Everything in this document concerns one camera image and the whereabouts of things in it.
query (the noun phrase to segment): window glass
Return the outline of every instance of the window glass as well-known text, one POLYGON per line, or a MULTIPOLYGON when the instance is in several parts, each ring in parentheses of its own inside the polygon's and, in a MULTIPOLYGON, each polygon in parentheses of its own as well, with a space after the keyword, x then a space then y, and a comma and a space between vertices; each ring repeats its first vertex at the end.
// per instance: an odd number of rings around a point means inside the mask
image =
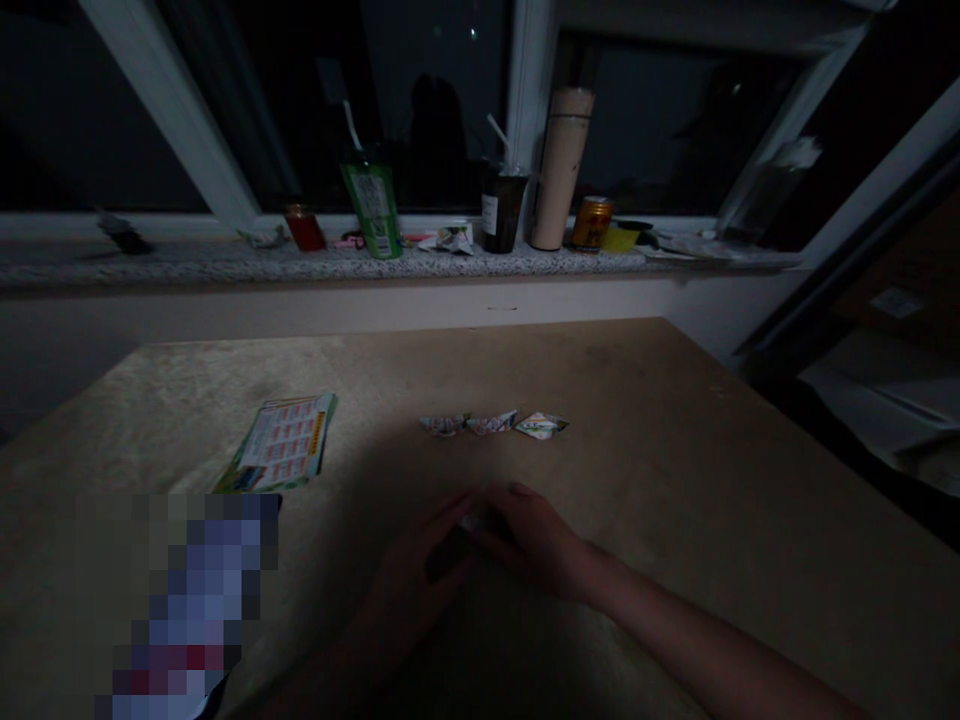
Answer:
POLYGON ((596 93, 573 211, 715 215, 804 68, 757 53, 562 32, 554 86, 596 93))
POLYGON ((476 212, 500 148, 507 0, 161 0, 164 18, 264 211, 352 211, 339 159, 357 134, 406 212, 476 212))
POLYGON ((207 212, 76 0, 0 8, 0 210, 207 212))

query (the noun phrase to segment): granite window sill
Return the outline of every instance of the granite window sill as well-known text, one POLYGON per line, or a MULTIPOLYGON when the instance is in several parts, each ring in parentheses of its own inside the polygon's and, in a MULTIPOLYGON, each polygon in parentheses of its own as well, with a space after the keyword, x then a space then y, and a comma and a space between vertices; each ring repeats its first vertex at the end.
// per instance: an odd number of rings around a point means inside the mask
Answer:
POLYGON ((405 250, 395 260, 375 260, 365 250, 301 253, 292 243, 254 250, 242 241, 155 243, 150 255, 127 256, 108 242, 6 242, 0 245, 0 289, 232 285, 401 278, 516 277, 677 272, 769 273, 798 264, 796 255, 755 259, 654 260, 640 252, 582 255, 540 252, 518 243, 509 255, 477 248, 452 256, 405 250))

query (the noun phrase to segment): bottle label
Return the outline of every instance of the bottle label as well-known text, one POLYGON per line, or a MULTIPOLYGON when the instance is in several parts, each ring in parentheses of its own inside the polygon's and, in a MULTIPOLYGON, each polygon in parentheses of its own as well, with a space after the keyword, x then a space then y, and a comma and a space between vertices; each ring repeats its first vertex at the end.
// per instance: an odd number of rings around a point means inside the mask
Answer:
POLYGON ((481 206, 483 209, 481 227, 487 235, 497 234, 497 205, 499 201, 496 195, 481 195, 481 206))

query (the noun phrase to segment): white straw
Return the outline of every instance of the white straw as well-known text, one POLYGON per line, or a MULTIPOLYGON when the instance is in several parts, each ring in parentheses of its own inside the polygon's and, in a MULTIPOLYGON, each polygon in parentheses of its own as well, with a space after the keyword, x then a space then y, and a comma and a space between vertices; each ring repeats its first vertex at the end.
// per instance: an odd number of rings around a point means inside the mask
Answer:
POLYGON ((493 119, 493 113, 487 113, 487 122, 490 123, 490 126, 493 128, 493 131, 503 141, 503 148, 505 150, 504 154, 509 155, 510 141, 507 140, 507 136, 503 134, 503 130, 501 130, 500 126, 497 125, 497 121, 493 119))
POLYGON ((357 137, 357 129, 353 126, 353 113, 350 112, 350 101, 343 101, 343 109, 347 113, 347 127, 350 128, 350 137, 353 138, 354 147, 357 152, 363 152, 363 146, 360 144, 360 138, 357 137))

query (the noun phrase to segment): yellow object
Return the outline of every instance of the yellow object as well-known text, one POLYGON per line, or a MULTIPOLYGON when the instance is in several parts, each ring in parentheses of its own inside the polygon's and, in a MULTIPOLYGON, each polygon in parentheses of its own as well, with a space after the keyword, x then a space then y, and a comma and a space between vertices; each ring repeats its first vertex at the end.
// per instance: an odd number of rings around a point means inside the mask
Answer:
POLYGON ((603 236, 600 249, 604 252, 630 252, 637 244, 638 237, 640 237, 639 230, 610 227, 607 229, 607 234, 603 236))

